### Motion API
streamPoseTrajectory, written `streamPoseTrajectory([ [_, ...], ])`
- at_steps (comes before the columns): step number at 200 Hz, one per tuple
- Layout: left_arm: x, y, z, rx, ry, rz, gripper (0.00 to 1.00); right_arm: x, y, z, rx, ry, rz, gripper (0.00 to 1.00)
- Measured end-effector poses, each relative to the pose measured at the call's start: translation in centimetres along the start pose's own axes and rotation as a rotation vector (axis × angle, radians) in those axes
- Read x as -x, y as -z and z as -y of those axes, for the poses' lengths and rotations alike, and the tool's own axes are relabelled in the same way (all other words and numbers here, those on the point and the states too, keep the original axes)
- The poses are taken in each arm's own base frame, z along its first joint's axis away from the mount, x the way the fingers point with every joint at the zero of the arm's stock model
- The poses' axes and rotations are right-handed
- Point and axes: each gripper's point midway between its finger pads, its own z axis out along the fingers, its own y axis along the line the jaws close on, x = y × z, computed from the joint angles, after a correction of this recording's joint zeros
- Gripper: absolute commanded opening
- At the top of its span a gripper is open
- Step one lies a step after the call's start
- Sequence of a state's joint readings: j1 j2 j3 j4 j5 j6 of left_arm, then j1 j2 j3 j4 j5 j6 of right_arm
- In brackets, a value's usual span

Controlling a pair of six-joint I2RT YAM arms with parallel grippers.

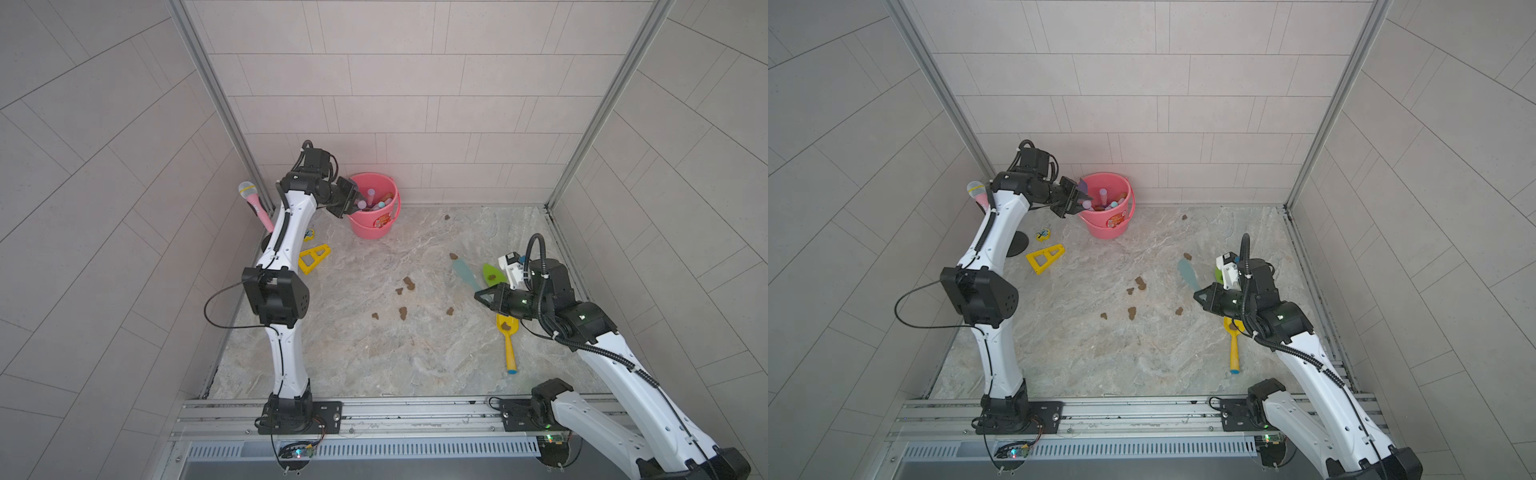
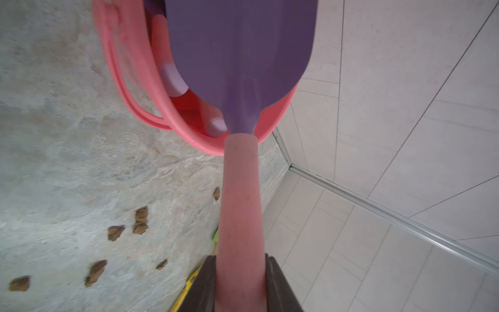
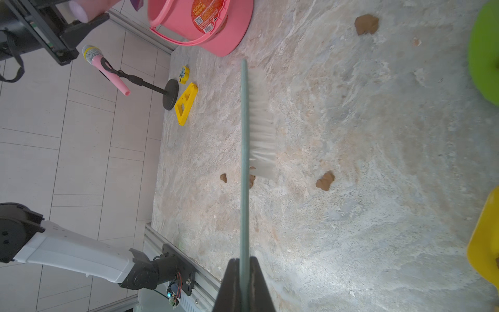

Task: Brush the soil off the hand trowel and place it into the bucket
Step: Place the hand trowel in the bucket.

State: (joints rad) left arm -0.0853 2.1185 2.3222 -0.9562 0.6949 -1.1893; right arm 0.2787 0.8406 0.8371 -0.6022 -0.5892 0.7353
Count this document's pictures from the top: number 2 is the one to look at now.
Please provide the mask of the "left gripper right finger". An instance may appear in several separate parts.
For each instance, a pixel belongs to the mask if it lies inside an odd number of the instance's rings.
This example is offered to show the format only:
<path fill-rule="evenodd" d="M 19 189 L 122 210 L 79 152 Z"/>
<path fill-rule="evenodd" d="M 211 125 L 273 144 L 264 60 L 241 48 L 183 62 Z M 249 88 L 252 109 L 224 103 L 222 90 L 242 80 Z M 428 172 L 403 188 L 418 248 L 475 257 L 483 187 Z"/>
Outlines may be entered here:
<path fill-rule="evenodd" d="M 266 255 L 266 297 L 268 312 L 303 312 L 275 257 Z"/>

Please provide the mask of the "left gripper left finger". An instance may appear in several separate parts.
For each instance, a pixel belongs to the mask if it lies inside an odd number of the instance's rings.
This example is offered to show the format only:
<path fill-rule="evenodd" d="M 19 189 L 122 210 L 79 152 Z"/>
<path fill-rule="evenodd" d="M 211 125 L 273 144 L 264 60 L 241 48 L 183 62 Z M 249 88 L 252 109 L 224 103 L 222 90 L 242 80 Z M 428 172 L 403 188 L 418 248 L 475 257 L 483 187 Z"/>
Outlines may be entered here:
<path fill-rule="evenodd" d="M 179 312 L 213 312 L 216 256 L 207 256 Z"/>

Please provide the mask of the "yellow shovel yellow handle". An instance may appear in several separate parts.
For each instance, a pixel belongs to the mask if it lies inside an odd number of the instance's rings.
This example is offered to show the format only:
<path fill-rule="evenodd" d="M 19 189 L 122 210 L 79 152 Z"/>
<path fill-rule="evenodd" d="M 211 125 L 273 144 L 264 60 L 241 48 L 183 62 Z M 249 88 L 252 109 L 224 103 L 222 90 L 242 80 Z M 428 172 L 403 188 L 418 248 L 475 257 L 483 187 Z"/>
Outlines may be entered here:
<path fill-rule="evenodd" d="M 188 292 L 190 291 L 190 288 L 195 282 L 196 277 L 198 276 L 200 272 L 200 267 L 198 267 L 187 279 L 185 287 L 183 288 L 181 294 L 179 295 L 178 299 L 175 301 L 174 305 L 172 306 L 170 312 L 178 312 L 180 307 L 182 306 L 182 303 L 184 302 L 185 298 L 188 295 Z"/>

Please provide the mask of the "purple square shovel pink handle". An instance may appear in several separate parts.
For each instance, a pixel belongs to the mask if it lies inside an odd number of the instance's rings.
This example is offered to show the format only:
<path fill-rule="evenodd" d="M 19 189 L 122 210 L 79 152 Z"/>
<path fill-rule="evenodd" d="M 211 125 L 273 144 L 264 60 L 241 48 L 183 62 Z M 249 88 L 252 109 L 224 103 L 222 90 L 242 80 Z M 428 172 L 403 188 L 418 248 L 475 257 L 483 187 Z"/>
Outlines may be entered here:
<path fill-rule="evenodd" d="M 167 1 L 175 65 L 228 129 L 214 286 L 215 311 L 266 311 L 259 183 L 261 113 L 309 64 L 316 1 Z"/>

